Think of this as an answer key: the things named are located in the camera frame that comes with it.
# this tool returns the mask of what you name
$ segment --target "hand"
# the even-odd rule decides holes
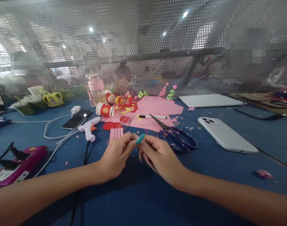
[[[138,146],[146,161],[151,160],[158,173],[176,189],[186,183],[190,170],[179,161],[167,142],[146,135]]]
[[[111,139],[109,145],[98,161],[104,182],[118,177],[125,166],[125,162],[136,147],[133,135],[125,133],[118,139]]]

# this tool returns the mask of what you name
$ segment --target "table surface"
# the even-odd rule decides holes
[[[287,195],[285,167],[261,152],[242,154],[223,149],[197,122],[202,116],[219,118],[249,142],[287,164],[287,118],[260,121],[234,111],[233,107],[196,108],[195,111],[187,111],[188,108],[179,99],[174,100],[185,107],[177,119],[176,127],[190,133],[199,143],[197,150],[178,155],[186,167],[204,175]],[[80,105],[82,109],[91,109],[96,116],[89,101],[82,100],[65,102],[60,107],[40,111],[32,116],[11,112],[4,117],[13,121],[52,120],[70,114],[75,105]],[[271,114],[254,106],[242,108],[256,116],[265,117]],[[67,134],[69,131],[61,129],[61,126],[68,119],[69,117],[65,117],[51,123],[47,135],[58,137]],[[58,140],[44,138],[45,125],[46,123],[14,123],[3,127],[0,129],[0,155],[12,141],[19,150],[40,145],[54,150]],[[90,145],[88,163],[99,160],[106,149],[110,132],[103,130],[102,125],[103,122],[96,125],[96,141]],[[145,132],[132,127],[128,131]],[[84,134],[77,135],[79,138],[72,136],[62,145],[42,174],[82,165],[86,140]],[[251,225],[211,202],[175,190],[144,162],[139,163],[136,150],[131,153],[126,166],[118,178],[82,190],[74,225]],[[253,171],[258,169],[267,170],[274,179],[256,178]],[[74,199],[75,194],[72,194],[51,204],[23,225],[69,225]]]

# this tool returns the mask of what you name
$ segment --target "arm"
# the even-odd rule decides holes
[[[92,164],[25,180],[0,188],[0,225],[19,225],[51,203],[120,175],[135,141],[131,133],[110,141],[103,157]]]
[[[153,136],[146,136],[139,147],[144,158],[176,189],[214,202],[257,225],[287,225],[287,196],[192,172],[165,141]]]

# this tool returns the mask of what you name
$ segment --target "hot glue gun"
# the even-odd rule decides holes
[[[78,127],[78,130],[80,132],[85,132],[86,133],[86,140],[87,141],[91,141],[94,142],[95,141],[95,135],[92,134],[92,131],[97,129],[96,127],[94,127],[97,123],[99,123],[101,121],[101,119],[103,118],[103,116],[101,117],[96,117],[88,122],[86,122],[85,124],[81,125]]]

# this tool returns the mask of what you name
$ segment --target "scissor blade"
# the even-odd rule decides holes
[[[163,122],[159,121],[158,119],[156,119],[154,116],[152,116],[150,114],[150,116],[158,123],[158,125],[160,125],[163,129],[169,129],[169,126],[165,125]]]

